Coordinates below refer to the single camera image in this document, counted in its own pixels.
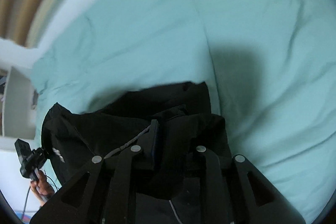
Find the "black wire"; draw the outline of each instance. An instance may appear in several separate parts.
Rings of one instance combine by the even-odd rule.
[[[29,192],[30,192],[30,185],[29,185],[29,188],[28,188],[27,196],[26,196],[25,206],[23,207],[23,211],[22,211],[22,215],[21,215],[21,220],[23,220],[23,217],[25,216]]]
[[[56,190],[58,190],[58,188],[57,188],[57,186],[56,186],[56,184],[54,183],[54,181],[53,181],[53,179],[51,178],[51,177],[49,177],[49,176],[47,176],[47,175],[45,175],[48,179],[50,179],[51,181],[52,181],[52,183],[55,185],[55,187],[56,187]]]

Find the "gray wire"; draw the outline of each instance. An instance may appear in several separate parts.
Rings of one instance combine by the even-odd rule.
[[[174,206],[174,204],[173,204],[173,202],[172,202],[171,200],[169,200],[169,204],[170,204],[170,207],[171,207],[172,210],[173,210],[173,213],[174,213],[174,215],[175,215],[176,220],[178,221],[178,223],[179,223],[179,224],[183,224],[182,221],[180,220],[179,215],[178,215],[177,212],[176,212],[175,206]]]
[[[129,147],[132,143],[134,143],[137,139],[139,139],[139,137],[143,134],[145,134],[151,126],[148,126],[147,128],[145,128],[144,130],[142,130],[137,136],[135,136],[133,139],[131,139],[129,142],[125,143],[124,145],[120,146],[119,148],[116,148],[114,150],[112,150],[110,153],[108,153],[104,159],[107,159],[109,157],[112,157],[113,155],[117,154],[120,151],[123,151],[124,149],[126,149],[127,147]]]
[[[25,206],[23,207],[23,211],[22,211],[22,215],[21,215],[21,220],[23,220],[23,218],[25,217],[25,212],[26,212],[27,200],[28,200],[29,192],[30,192],[30,185],[29,185],[29,188],[28,188],[27,196],[26,196]]]

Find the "white shelf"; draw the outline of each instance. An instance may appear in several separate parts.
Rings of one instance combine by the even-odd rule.
[[[32,140],[35,136],[36,111],[32,109],[34,88],[25,71],[11,67],[6,80],[2,104],[0,149],[15,150],[16,139]]]

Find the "metal screw head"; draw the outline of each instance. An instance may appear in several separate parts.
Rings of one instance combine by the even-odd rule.
[[[245,157],[242,156],[242,155],[237,155],[237,156],[235,156],[235,160],[237,162],[244,162],[245,161]]]
[[[131,151],[132,152],[139,152],[141,150],[141,146],[140,145],[133,145],[131,147]]]
[[[203,145],[199,145],[199,146],[196,147],[196,150],[197,150],[198,152],[203,153],[203,152],[205,152],[207,149],[205,148],[205,146],[203,146]]]
[[[92,162],[93,162],[94,164],[98,164],[98,163],[100,163],[101,160],[102,160],[101,156],[94,156],[94,157],[92,158]]]

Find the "black handheld device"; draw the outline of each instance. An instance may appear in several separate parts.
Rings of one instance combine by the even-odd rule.
[[[16,153],[21,164],[20,173],[24,178],[32,181],[39,181],[38,170],[45,164],[48,153],[41,147],[37,150],[31,150],[29,143],[17,139],[15,142]],[[47,202],[50,197],[40,195],[44,202]]]

